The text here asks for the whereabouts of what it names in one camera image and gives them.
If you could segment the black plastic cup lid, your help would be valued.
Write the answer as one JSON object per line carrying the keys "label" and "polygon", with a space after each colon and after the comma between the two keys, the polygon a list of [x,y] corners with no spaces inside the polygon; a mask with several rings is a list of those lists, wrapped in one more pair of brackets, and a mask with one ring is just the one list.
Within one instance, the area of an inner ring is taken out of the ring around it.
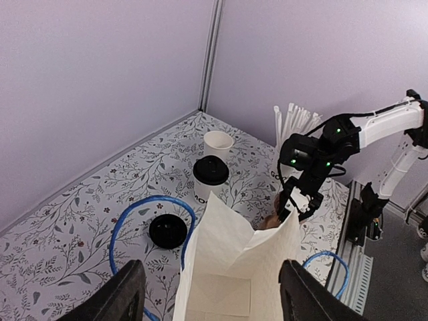
{"label": "black plastic cup lid", "polygon": [[229,168],[219,157],[208,155],[195,162],[193,175],[200,183],[217,186],[228,180]]}

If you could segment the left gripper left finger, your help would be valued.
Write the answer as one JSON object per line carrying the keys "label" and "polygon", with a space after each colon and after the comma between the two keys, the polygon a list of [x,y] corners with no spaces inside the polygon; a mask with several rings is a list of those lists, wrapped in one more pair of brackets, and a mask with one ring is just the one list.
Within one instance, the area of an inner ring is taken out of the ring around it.
{"label": "left gripper left finger", "polygon": [[130,260],[94,295],[62,320],[142,320],[146,275],[140,260]]}

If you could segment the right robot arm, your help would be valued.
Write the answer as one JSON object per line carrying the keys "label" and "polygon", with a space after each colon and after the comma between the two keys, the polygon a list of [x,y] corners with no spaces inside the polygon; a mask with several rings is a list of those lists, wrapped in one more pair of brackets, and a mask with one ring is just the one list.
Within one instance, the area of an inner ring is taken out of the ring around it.
{"label": "right robot arm", "polygon": [[366,225],[380,216],[397,186],[419,154],[427,150],[427,101],[414,90],[407,90],[403,101],[386,108],[362,114],[339,114],[324,121],[318,128],[320,137],[292,134],[280,150],[277,166],[300,171],[299,178],[281,178],[282,191],[276,214],[280,221],[298,214],[303,221],[314,214],[323,200],[319,192],[332,169],[370,144],[397,132],[403,132],[412,141],[387,171],[379,188],[368,184],[362,194],[357,221]]}

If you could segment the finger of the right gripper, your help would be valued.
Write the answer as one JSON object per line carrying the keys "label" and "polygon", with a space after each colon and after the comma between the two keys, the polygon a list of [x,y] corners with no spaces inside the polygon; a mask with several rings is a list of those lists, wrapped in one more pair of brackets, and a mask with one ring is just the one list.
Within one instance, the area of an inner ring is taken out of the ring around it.
{"label": "finger of the right gripper", "polygon": [[278,209],[276,211],[278,219],[283,223],[290,214],[296,210],[296,202],[293,199],[293,192],[295,188],[283,189],[279,193]]}

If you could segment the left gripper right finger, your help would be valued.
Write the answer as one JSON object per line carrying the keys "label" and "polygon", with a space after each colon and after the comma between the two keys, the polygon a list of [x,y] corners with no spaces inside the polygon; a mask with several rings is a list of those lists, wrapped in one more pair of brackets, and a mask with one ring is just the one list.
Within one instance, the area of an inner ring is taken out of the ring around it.
{"label": "left gripper right finger", "polygon": [[295,260],[283,262],[278,281],[284,320],[366,320],[336,299]]}

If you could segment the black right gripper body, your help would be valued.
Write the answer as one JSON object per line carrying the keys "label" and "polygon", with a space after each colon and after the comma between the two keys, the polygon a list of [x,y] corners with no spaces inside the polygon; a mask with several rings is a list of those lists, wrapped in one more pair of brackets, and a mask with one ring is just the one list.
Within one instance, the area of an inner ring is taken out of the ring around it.
{"label": "black right gripper body", "polygon": [[[298,179],[296,177],[290,176],[287,181],[285,182],[284,189],[291,189],[292,187],[298,187]],[[306,213],[299,213],[297,210],[295,212],[298,213],[298,220],[304,221],[308,219],[309,217],[313,216],[315,212],[320,208],[322,201],[324,199],[324,196],[319,193],[318,191],[312,193],[304,191],[303,189],[299,188],[301,190],[301,193],[305,196],[310,196],[311,201],[309,203],[309,211]]]}

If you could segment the blue checkered paper bag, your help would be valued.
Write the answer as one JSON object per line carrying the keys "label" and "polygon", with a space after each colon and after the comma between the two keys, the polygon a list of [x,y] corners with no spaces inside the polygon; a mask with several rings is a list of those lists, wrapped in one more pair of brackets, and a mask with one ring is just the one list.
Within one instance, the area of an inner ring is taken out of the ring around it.
{"label": "blue checkered paper bag", "polygon": [[284,320],[279,272],[300,246],[298,214],[277,228],[254,230],[210,194],[192,218],[181,251],[174,320]]}

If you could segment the brown cardboard cup carrier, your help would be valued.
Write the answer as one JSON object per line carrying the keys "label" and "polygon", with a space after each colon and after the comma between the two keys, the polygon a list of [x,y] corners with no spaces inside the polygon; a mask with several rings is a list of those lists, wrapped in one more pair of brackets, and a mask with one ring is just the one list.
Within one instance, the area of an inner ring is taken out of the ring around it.
{"label": "brown cardboard cup carrier", "polygon": [[277,194],[274,199],[274,209],[272,211],[272,214],[268,215],[263,219],[262,223],[258,227],[258,230],[277,228],[281,225],[282,222],[280,221],[278,216],[279,207],[280,207],[280,195]]}

